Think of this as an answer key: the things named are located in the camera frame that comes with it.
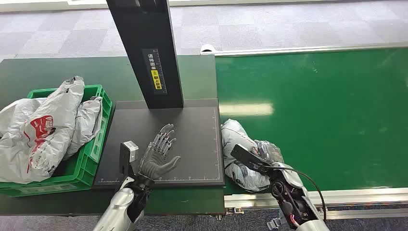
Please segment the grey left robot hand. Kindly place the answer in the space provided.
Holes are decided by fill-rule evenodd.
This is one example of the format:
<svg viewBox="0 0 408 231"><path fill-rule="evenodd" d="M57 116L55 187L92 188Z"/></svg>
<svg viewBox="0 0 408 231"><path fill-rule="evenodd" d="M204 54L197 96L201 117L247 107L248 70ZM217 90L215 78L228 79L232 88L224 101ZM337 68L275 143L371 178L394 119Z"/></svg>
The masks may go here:
<svg viewBox="0 0 408 231"><path fill-rule="evenodd" d="M149 143L140 162L141 174L152 180L157 180L177 167L181 159L180 156L167 159L167 154L176 141L174 133L173 124L166 124L159 130L155 138Z"/></svg>

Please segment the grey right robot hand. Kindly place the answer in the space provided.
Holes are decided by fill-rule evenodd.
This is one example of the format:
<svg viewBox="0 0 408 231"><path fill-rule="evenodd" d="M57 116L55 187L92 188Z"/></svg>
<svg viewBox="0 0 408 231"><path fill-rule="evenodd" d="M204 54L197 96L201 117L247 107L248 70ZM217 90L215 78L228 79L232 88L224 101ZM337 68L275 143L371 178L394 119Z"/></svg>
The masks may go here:
<svg viewBox="0 0 408 231"><path fill-rule="evenodd" d="M268 164L284 163L281 150L278 146L268 141L255 140L255 154Z"/></svg>

